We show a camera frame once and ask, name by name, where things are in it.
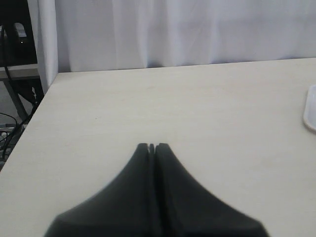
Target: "white tray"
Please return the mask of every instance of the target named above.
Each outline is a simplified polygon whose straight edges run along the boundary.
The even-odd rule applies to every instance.
[[[316,85],[308,90],[303,120],[308,128],[316,131]]]

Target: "white curtain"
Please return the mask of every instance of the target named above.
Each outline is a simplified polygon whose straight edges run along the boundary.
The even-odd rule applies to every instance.
[[[316,56],[314,0],[29,0],[56,73]]]

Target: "wooden desk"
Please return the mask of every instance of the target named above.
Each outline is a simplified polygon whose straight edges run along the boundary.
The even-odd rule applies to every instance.
[[[316,59],[59,74],[0,173],[1,236],[43,236],[140,142],[169,143],[272,237],[316,236],[315,83]]]

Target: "white object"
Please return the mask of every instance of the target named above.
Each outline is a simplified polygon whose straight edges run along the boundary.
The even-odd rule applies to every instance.
[[[58,70],[316,56],[316,1],[312,0],[28,2],[39,70],[45,71],[44,87],[50,86]]]
[[[304,123],[308,128],[316,131],[316,85],[312,85],[307,93]]]
[[[1,237],[43,237],[140,142],[169,143],[271,236],[316,236],[316,136],[301,122],[315,75],[316,59],[59,74],[0,173]]]

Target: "metal desk leg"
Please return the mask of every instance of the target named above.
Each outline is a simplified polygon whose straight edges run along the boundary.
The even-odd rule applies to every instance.
[[[7,91],[9,92],[9,95],[14,103],[14,106],[18,112],[19,117],[21,118],[22,121],[25,120],[28,117],[28,114],[27,114],[27,112],[22,104],[22,101],[21,101],[19,95],[14,92],[9,81],[4,80],[3,83],[4,83]]]

